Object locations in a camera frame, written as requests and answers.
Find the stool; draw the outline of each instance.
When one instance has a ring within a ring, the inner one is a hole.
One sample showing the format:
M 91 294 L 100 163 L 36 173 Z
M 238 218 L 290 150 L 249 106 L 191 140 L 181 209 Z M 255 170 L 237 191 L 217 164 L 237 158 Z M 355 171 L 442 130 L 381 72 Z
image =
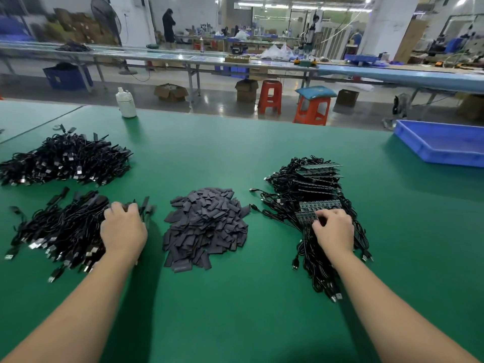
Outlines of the stool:
M 269 95 L 269 89 L 274 89 L 274 94 Z M 277 113 L 281 114 L 282 84 L 278 80 L 264 80 L 260 89 L 259 104 L 257 110 L 259 113 L 266 113 L 267 107 L 277 108 Z
M 293 123 L 299 122 L 306 125 L 325 126 L 330 110 L 331 98 L 337 97 L 337 94 L 322 85 L 300 88 L 296 92 L 299 93 L 299 104 Z M 305 99 L 309 101 L 307 111 L 301 109 Z M 324 115 L 318 112 L 320 103 L 326 103 L 326 112 Z

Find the black coat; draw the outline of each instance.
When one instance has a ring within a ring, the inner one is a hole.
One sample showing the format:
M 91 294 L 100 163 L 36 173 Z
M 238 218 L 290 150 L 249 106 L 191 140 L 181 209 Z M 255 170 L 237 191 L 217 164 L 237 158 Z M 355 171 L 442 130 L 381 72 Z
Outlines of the black coat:
M 170 14 L 165 12 L 163 15 L 163 29 L 165 30 L 165 41 L 174 43 L 175 33 L 173 33 L 173 26 L 176 25 L 175 21 Z

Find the gray floor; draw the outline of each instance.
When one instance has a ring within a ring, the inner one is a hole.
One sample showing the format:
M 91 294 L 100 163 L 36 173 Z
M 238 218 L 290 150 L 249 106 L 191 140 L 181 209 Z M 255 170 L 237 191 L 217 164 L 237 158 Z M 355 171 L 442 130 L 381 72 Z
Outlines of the gray floor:
M 188 87 L 188 76 L 185 71 L 148 73 L 144 69 L 138 69 L 139 73 L 136 76 L 123 76 L 118 74 L 117 68 L 103 67 L 105 79 L 110 81 L 107 83 L 107 89 L 104 89 L 96 69 L 90 68 L 90 73 L 94 80 L 94 89 L 92 93 L 88 93 L 85 90 L 74 92 L 52 90 L 42 72 L 43 67 L 52 66 L 52 63 L 14 60 L 12 65 L 18 74 L 18 78 L 13 79 L 5 74 L 1 75 L 2 77 L 0 78 L 0 94 L 6 99 L 115 106 L 115 94 L 118 86 L 122 86 L 132 92 L 137 108 L 248 119 L 269 119 L 280 122 L 293 121 L 298 100 L 298 94 L 294 90 L 300 85 L 300 80 L 283 79 L 281 115 L 277 115 L 271 109 L 268 109 L 265 115 L 259 115 L 255 103 L 237 102 L 235 83 L 238 79 L 231 77 L 211 75 L 209 73 L 201 74 L 201 97 L 196 97 L 195 102 L 190 106 L 188 102 L 169 103 L 160 101 L 158 97 L 154 96 L 154 86 L 159 84 L 170 82 Z M 0 74 L 5 72 L 4 66 L 1 66 Z M 381 120 L 383 118 L 392 118 L 391 108 L 394 96 L 402 92 L 412 92 L 409 88 L 378 85 L 361 87 L 361 85 L 320 82 L 314 82 L 312 85 L 323 84 L 335 91 L 342 88 L 360 91 L 360 96 L 354 108 L 335 105 L 336 100 L 333 99 L 327 124 L 369 130 L 384 130 Z M 416 106 L 409 113 L 409 119 L 476 124 L 475 122 L 464 121 L 455 115 L 459 101 L 453 97 L 433 103 L 428 107 L 425 116 L 423 116 L 428 97 L 428 93 L 419 93 L 414 101 Z

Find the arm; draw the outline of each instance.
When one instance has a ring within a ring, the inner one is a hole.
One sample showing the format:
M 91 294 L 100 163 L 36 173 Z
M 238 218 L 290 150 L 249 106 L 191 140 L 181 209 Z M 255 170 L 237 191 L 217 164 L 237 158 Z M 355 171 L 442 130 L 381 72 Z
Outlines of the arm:
M 118 311 L 124 283 L 143 249 L 147 231 L 138 206 L 119 202 L 105 211 L 106 253 L 79 286 L 2 363 L 98 361 Z
M 318 243 L 338 271 L 382 362 L 478 362 L 387 287 L 353 254 L 354 227 L 344 210 L 319 210 Z

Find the person's right hand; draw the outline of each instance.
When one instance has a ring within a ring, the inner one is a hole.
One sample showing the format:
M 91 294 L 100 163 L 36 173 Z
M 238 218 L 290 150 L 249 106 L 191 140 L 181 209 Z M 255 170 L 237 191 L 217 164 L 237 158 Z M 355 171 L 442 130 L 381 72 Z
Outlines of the person's right hand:
M 326 256 L 334 264 L 346 254 L 353 254 L 355 228 L 351 217 L 343 209 L 318 210 L 318 218 L 326 218 L 326 225 L 313 222 L 313 230 Z
M 139 217 L 138 205 L 130 204 L 124 211 L 119 202 L 113 202 L 104 210 L 105 220 L 101 223 L 101 238 L 106 255 L 121 256 L 134 266 L 148 238 L 145 224 Z

